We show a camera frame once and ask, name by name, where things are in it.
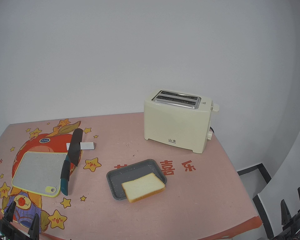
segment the gray cutting board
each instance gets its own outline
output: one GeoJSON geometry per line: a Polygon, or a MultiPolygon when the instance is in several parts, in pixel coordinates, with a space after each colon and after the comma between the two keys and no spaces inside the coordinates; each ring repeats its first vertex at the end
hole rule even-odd
{"type": "Polygon", "coordinates": [[[60,192],[60,174],[66,153],[26,152],[12,179],[16,188],[56,197],[60,192]]]}

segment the knife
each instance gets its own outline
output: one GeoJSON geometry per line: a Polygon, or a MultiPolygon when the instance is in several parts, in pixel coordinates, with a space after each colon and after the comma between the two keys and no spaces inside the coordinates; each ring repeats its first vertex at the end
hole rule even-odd
{"type": "Polygon", "coordinates": [[[77,128],[74,130],[71,138],[68,154],[62,165],[61,175],[60,175],[60,190],[66,196],[68,196],[71,163],[73,163],[75,166],[78,166],[79,155],[80,155],[80,142],[82,141],[82,134],[83,134],[83,130],[81,128],[77,128]]]}

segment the white bread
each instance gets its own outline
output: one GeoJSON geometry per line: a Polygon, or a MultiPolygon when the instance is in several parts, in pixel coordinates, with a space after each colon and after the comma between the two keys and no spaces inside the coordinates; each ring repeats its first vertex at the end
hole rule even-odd
{"type": "Polygon", "coordinates": [[[130,203],[160,193],[166,188],[153,172],[132,181],[123,182],[122,187],[130,203]]]}

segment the table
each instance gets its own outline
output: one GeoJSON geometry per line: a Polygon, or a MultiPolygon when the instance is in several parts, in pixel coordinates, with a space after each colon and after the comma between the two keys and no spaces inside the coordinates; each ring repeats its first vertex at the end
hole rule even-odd
{"type": "Polygon", "coordinates": [[[27,232],[38,213],[41,239],[213,240],[262,224],[215,135],[202,154],[143,136],[143,113],[9,125],[0,137],[2,213],[15,199],[29,200],[29,209],[18,202],[13,224],[27,232]],[[77,127],[84,130],[82,141],[95,142],[95,149],[82,150],[70,176],[69,196],[50,198],[12,187],[26,151],[67,152],[77,127]],[[115,200],[106,173],[145,159],[154,159],[164,170],[165,191],[135,203],[115,200]]]}

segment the toaster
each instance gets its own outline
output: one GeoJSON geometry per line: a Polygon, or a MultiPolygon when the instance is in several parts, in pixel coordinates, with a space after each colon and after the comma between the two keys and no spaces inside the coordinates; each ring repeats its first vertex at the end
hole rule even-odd
{"type": "Polygon", "coordinates": [[[212,138],[211,113],[218,111],[208,97],[156,90],[144,102],[144,138],[202,153],[212,138]]]}

